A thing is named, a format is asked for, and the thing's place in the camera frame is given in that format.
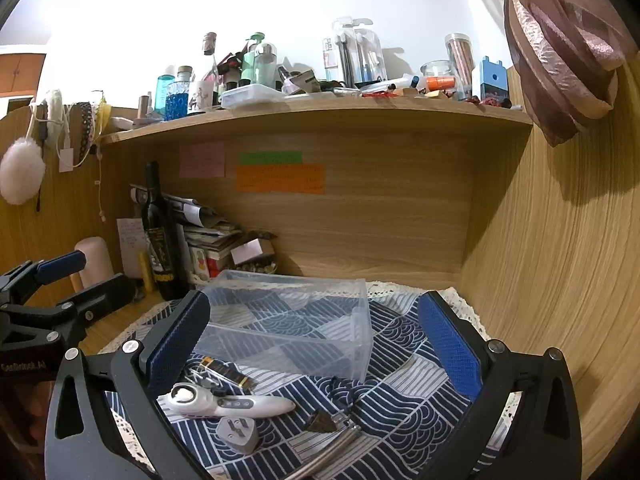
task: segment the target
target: orange label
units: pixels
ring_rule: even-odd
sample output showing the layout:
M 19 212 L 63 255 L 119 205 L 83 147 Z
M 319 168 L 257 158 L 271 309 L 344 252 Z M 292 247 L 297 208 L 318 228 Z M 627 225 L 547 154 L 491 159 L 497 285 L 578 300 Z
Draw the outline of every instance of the orange label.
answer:
M 324 166 L 320 164 L 236 166 L 236 175 L 236 190 L 241 192 L 324 194 Z

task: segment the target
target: white tag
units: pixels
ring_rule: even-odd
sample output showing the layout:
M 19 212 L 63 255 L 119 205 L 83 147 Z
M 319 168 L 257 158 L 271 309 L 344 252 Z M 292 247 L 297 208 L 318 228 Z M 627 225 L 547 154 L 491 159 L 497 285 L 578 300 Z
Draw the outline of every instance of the white tag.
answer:
M 58 171 L 60 173 L 66 173 L 67 171 L 73 171 L 74 168 L 74 149 L 65 148 L 60 150 L 60 161 L 58 165 Z
M 213 106 L 213 81 L 194 81 L 189 85 L 189 111 L 203 112 Z

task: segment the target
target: blue box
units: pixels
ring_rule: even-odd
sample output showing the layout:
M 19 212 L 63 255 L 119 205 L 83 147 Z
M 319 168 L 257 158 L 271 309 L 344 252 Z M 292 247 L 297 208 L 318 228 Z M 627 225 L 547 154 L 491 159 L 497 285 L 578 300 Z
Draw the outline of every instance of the blue box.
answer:
M 472 72 L 473 92 L 481 100 L 487 97 L 494 97 L 498 102 L 509 98 L 509 85 L 507 83 L 507 69 L 489 61 L 488 56 L 484 56 Z

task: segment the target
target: plastic storage box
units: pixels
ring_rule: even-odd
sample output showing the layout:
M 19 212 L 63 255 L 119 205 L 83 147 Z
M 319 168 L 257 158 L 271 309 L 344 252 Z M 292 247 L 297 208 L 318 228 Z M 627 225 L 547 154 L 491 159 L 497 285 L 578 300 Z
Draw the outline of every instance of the plastic storage box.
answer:
M 194 351 L 263 370 L 365 380 L 373 334 L 364 280 L 224 270 L 203 292 L 211 315 Z
M 258 103 L 277 103 L 284 101 L 282 92 L 265 85 L 254 83 L 222 92 L 220 105 L 227 110 Z

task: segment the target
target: white pen-shaped device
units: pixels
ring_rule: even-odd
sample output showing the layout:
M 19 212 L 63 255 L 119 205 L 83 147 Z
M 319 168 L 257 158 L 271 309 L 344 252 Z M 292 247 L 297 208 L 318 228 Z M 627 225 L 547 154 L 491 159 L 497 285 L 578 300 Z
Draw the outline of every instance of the white pen-shaped device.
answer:
M 296 403 L 275 396 L 216 397 L 211 391 L 190 383 L 177 383 L 164 397 L 166 406 L 179 415 L 205 418 L 212 416 L 246 416 L 268 418 L 296 409 Z

